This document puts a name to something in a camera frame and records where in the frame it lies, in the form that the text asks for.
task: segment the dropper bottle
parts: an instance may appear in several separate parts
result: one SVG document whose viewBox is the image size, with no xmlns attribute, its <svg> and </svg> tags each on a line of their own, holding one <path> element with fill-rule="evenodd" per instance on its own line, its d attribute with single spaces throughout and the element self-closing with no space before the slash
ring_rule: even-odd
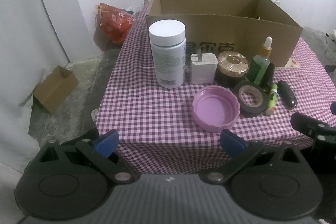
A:
<svg viewBox="0 0 336 224">
<path fill-rule="evenodd" d="M 269 65 L 269 55 L 271 54 L 271 44 L 273 39 L 267 37 L 264 45 L 259 48 L 258 54 L 253 57 L 249 70 L 247 71 L 247 79 L 257 85 L 260 84 Z"/>
</svg>

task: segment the large cardboard box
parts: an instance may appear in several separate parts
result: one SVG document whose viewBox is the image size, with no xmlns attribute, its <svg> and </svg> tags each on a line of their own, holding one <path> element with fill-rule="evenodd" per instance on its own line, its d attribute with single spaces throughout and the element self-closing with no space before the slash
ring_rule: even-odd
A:
<svg viewBox="0 0 336 224">
<path fill-rule="evenodd" d="M 285 66 L 302 28 L 271 0 L 151 0 L 148 27 L 176 19 L 186 27 L 187 54 L 239 52 L 251 60 L 266 37 L 273 38 L 271 62 Z"/>
<path fill-rule="evenodd" d="M 53 114 L 77 85 L 78 80 L 74 73 L 58 66 L 35 88 L 33 95 Z"/>
</svg>

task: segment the gray floor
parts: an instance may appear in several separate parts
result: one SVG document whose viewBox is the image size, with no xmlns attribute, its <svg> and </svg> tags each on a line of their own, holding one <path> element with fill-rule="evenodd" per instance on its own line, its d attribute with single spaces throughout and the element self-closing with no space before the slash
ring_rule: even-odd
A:
<svg viewBox="0 0 336 224">
<path fill-rule="evenodd" d="M 99 108 L 119 52 L 120 46 L 114 46 L 100 59 L 71 64 L 68 69 L 76 75 L 79 84 L 53 115 L 34 99 L 29 135 L 40 146 L 50 139 L 63 143 L 94 127 L 91 111 Z"/>
</svg>

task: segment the purple plastic lid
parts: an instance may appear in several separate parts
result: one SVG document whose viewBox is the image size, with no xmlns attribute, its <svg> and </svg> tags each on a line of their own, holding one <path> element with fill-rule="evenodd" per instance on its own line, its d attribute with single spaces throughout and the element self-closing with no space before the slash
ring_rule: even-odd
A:
<svg viewBox="0 0 336 224">
<path fill-rule="evenodd" d="M 229 129 L 239 116 L 237 97 L 228 89 L 210 85 L 197 92 L 193 100 L 193 118 L 206 131 L 219 133 Z"/>
</svg>

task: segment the table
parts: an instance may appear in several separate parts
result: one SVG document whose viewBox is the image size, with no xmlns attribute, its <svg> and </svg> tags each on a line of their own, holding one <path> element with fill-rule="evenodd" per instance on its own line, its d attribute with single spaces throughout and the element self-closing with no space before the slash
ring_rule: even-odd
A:
<svg viewBox="0 0 336 224">
<path fill-rule="evenodd" d="M 97 115 L 98 131 L 118 130 L 117 153 L 140 173 L 190 173 L 217 167 L 229 159 L 219 146 L 219 133 L 202 130 L 191 115 L 193 97 L 205 85 L 190 83 L 189 67 L 179 88 L 168 90 L 156 82 L 145 20 L 147 8 L 130 30 L 112 71 Z M 330 112 L 336 88 L 303 39 L 292 58 L 301 68 L 277 68 L 274 82 L 287 81 L 298 106 L 288 111 L 279 99 L 273 116 L 239 117 L 232 132 L 266 145 L 290 140 L 303 149 L 311 140 L 292 129 L 290 117 L 294 112 L 336 126 L 336 117 Z"/>
</svg>

